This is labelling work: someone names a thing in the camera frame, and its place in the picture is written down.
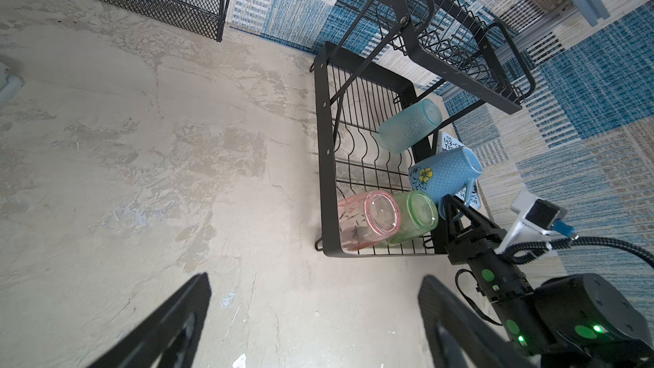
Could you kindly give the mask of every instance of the blue glass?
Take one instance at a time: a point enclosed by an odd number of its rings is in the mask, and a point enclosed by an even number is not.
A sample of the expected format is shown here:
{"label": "blue glass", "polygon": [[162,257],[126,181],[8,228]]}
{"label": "blue glass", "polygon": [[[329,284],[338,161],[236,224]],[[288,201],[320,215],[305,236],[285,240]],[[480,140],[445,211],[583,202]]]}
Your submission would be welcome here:
{"label": "blue glass", "polygon": [[386,151],[402,153],[429,135],[441,122],[441,111],[426,98],[384,121],[377,129],[379,143]]}

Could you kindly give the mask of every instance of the blue patterned wall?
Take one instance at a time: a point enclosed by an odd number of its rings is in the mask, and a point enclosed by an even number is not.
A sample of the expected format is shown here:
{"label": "blue patterned wall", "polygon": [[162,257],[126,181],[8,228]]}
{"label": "blue patterned wall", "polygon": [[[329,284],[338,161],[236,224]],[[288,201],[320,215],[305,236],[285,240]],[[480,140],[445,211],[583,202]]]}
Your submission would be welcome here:
{"label": "blue patterned wall", "polygon": [[[500,212],[498,189],[527,188],[569,210],[586,236],[610,236],[654,250],[654,2],[595,32],[534,70],[539,86],[523,111],[484,106],[454,125],[460,139],[497,159],[482,192]],[[474,102],[459,94],[450,114]],[[652,270],[617,249],[561,251],[568,273],[598,273],[654,327]]]}

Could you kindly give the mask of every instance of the green dot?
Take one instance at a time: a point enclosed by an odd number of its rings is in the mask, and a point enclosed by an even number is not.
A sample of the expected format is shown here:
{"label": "green dot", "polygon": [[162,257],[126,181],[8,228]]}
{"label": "green dot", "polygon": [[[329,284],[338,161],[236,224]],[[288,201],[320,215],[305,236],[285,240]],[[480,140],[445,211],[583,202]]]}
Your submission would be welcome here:
{"label": "green dot", "polygon": [[592,329],[586,327],[585,325],[575,325],[574,331],[576,331],[576,333],[579,334],[581,337],[587,338],[589,340],[593,340],[597,338],[597,334]]}
{"label": "green dot", "polygon": [[488,269],[483,269],[481,271],[481,276],[484,277],[484,280],[486,280],[486,282],[492,282],[493,280],[495,280],[495,274],[493,274],[493,272]]}
{"label": "green dot", "polygon": [[506,327],[514,334],[518,334],[520,332],[520,327],[513,320],[506,320]]}

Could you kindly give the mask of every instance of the blue mug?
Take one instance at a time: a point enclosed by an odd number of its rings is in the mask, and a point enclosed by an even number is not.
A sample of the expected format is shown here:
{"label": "blue mug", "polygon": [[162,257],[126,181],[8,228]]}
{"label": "blue mug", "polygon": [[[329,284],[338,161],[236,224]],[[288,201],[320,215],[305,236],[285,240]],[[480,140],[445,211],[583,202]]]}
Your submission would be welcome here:
{"label": "blue mug", "polygon": [[409,168],[409,181],[415,191],[423,191],[438,204],[438,213],[445,219],[443,198],[466,188],[466,206],[470,206],[472,189],[481,173],[477,155],[464,146],[437,153]]}

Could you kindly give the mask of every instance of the pink glass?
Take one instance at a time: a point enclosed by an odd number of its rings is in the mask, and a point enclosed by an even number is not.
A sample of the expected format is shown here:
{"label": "pink glass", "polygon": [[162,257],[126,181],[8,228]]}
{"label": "pink glass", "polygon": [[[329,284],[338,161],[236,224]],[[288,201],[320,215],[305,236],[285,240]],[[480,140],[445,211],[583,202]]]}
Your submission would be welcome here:
{"label": "pink glass", "polygon": [[393,236],[400,229],[400,209],[389,193],[358,193],[338,203],[341,247],[357,251]]}

